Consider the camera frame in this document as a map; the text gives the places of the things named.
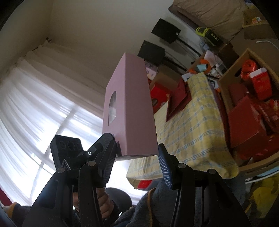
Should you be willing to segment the person's left hand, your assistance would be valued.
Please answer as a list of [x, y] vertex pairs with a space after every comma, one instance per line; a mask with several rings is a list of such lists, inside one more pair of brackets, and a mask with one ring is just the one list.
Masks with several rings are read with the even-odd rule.
[[[108, 218], [114, 209], [114, 203], [111, 201], [104, 188], [96, 188], [96, 192], [102, 219]], [[73, 206], [77, 212], [80, 211], [78, 192], [73, 193]]]

